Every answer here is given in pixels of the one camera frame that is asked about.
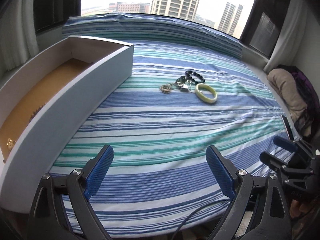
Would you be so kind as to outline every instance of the yellow bangle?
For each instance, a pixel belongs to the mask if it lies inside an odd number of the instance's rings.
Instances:
[[[208,90],[208,91],[213,95],[213,98],[207,98],[207,97],[205,97],[205,96],[200,92],[199,88]],[[204,101],[204,102],[206,102],[206,103],[213,104],[213,103],[214,103],[215,101],[217,101],[217,99],[218,99],[217,92],[216,92],[212,87],[210,87],[209,85],[206,85],[206,84],[203,84],[203,83],[197,84],[195,91],[196,91],[196,95],[197,95],[202,101]]]

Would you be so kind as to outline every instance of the beige blanket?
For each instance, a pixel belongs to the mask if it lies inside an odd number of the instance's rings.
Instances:
[[[290,111],[291,118],[295,122],[305,109],[307,104],[299,95],[293,76],[286,70],[276,68],[270,71],[268,81],[273,89],[283,98]],[[305,129],[303,136],[309,136],[311,127]]]

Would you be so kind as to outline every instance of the silver bolt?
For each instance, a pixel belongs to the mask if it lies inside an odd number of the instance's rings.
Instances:
[[[238,172],[239,172],[239,174],[240,174],[241,176],[247,175],[247,171],[246,171],[246,170],[241,169],[241,170],[239,170]]]
[[[49,179],[50,178],[50,174],[46,173],[42,176],[42,179]]]
[[[73,175],[79,175],[81,173],[81,169],[75,169],[72,174]]]
[[[274,174],[274,173],[270,173],[270,178],[271,178],[271,179],[276,179],[276,178],[277,178],[277,175]]]

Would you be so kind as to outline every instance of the curtain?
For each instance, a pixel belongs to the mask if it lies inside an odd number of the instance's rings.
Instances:
[[[278,65],[291,65],[298,51],[307,21],[308,7],[303,0],[290,0],[275,49],[264,71],[269,73]]]
[[[0,77],[38,52],[33,0],[12,0],[0,19]]]

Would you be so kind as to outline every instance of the bed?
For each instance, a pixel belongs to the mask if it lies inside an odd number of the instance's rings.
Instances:
[[[104,144],[113,147],[114,161],[90,199],[112,237],[173,232],[194,209],[225,198],[206,163],[209,145],[238,169],[259,176],[269,172],[259,161],[262,151],[290,158],[272,142],[275,135],[286,137],[284,112],[241,62],[238,40],[195,23],[135,14],[71,18],[63,35],[74,34],[135,44],[132,76],[84,122],[50,170],[55,176],[69,174]],[[215,104],[204,103],[193,91],[159,90],[188,69],[214,87]],[[80,232],[66,197],[64,203]],[[184,228],[221,215],[227,206],[204,208]]]

